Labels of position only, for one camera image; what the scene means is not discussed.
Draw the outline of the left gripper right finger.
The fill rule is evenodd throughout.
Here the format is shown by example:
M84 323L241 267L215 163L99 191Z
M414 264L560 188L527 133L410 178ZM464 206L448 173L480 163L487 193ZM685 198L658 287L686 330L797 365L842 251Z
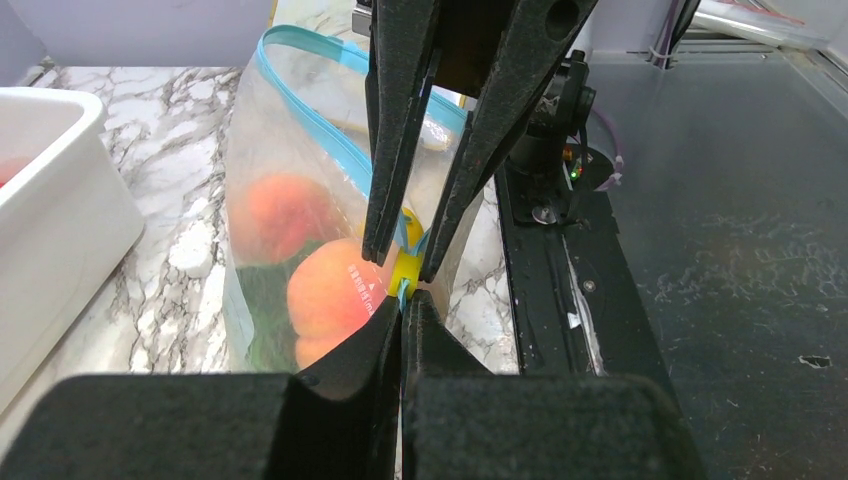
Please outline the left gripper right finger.
M406 479L702 479L671 399L647 379L497 375L441 324L431 295L403 312Z

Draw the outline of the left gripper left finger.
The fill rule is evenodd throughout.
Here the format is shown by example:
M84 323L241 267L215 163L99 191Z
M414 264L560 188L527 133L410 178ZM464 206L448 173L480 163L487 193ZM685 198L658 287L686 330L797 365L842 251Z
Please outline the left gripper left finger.
M400 301L297 374L86 375L36 404L5 479L386 479Z

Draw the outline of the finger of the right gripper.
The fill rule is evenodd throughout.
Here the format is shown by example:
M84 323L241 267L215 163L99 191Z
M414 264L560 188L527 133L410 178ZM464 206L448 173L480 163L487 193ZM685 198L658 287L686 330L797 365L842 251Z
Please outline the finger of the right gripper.
M439 1L374 1L365 79L373 177L363 257L382 266L394 239L440 62Z
M517 1L460 147L452 161L430 227L419 279L440 269L464 212L526 130L537 103L585 24L595 1Z

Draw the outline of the peach orange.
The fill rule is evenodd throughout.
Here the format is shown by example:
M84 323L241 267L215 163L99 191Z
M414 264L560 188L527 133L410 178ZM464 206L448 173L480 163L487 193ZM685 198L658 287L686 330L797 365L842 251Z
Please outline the peach orange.
M353 238L327 242L307 256L287 285L297 366L312 365L362 328L385 298L388 281L387 270L364 260Z

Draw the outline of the clear zip top bag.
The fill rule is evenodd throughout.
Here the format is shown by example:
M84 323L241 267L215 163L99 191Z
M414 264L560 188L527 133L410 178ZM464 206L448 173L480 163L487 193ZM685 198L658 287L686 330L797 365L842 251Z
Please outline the clear zip top bag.
M367 53L357 44L293 25L260 38L244 70L228 131L225 194L229 261L223 312L231 366L258 371L245 360L252 327L235 270L249 265L232 251L228 200L272 174L308 177L326 187L362 244L372 162L365 76ZM465 112L454 95L433 92L428 101L403 207L426 231L433 219Z

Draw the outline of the yellow squash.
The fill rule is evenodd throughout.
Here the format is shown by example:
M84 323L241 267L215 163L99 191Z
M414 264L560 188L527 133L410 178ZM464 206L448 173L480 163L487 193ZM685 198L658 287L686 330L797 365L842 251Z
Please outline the yellow squash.
M374 263L378 263L377 250L373 242L368 243L367 240L374 236L374 232L377 231L377 221L383 217L385 217L385 214L378 212L376 207L369 206L366 209L361 252L365 260ZM389 248L380 264L394 261L399 256L416 256L426 244L427 237L424 228L415 213L406 207L399 211L391 233L392 239Z

